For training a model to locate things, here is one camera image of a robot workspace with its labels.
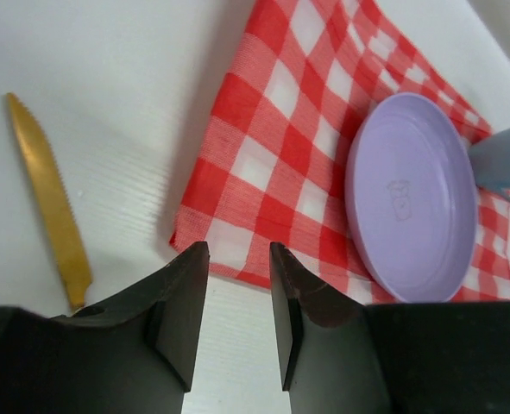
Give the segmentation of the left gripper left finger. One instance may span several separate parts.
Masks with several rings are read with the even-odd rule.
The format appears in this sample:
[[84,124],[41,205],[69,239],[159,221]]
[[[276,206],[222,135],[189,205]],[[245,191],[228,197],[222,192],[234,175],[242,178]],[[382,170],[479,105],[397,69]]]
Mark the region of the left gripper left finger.
[[71,317],[0,306],[0,413],[180,412],[208,267],[208,246],[197,241]]

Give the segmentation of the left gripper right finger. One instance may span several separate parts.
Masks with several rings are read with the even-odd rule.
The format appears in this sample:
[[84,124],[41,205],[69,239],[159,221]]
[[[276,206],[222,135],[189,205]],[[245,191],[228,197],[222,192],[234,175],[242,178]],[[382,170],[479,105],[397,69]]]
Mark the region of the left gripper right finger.
[[510,413],[510,301],[363,305],[269,248],[294,413]]

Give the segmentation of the purple plastic plate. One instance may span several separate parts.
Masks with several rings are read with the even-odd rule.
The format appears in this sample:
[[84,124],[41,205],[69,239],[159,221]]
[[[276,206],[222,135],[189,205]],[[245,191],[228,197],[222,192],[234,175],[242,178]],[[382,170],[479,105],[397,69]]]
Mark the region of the purple plastic plate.
[[344,200],[380,287],[406,303],[456,295],[475,250],[477,195],[467,150],[435,103],[402,92],[375,107],[351,144]]

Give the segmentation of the red white checkered cloth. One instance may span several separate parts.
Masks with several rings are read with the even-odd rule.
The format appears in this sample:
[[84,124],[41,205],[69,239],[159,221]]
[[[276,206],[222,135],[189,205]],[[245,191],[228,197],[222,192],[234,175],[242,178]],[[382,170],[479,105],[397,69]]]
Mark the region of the red white checkered cloth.
[[398,91],[435,102],[463,139],[491,128],[374,1],[259,1],[211,110],[175,219],[177,250],[205,240],[210,269],[267,287],[283,242],[362,303],[388,302],[348,236],[349,146],[363,118]]

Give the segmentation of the light blue mug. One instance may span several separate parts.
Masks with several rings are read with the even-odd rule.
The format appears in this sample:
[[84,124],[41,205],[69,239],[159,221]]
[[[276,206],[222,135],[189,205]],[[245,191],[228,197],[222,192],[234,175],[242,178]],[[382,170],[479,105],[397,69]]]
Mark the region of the light blue mug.
[[476,185],[510,203],[510,129],[472,145],[468,155]]

